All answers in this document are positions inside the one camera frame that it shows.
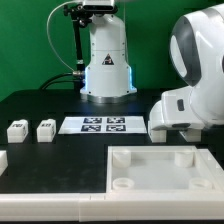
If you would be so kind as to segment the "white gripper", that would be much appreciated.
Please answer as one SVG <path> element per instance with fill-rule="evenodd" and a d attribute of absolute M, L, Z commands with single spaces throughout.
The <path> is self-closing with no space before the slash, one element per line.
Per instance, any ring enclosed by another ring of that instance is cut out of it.
<path fill-rule="evenodd" d="M 165 91 L 149 114 L 152 130 L 202 130 L 204 123 L 190 107 L 191 87 Z"/>

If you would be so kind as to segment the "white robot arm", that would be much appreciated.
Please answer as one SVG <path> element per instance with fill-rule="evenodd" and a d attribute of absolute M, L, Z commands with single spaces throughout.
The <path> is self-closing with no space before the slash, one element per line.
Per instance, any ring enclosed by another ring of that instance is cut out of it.
<path fill-rule="evenodd" d="M 92 100 L 115 99 L 134 93 L 125 60 L 124 23 L 106 13 L 110 0 L 84 0 L 92 12 L 91 61 L 81 94 Z M 176 22 L 170 58 L 187 83 L 166 91 L 149 114 L 153 130 L 203 129 L 224 125 L 224 4 L 186 14 Z"/>

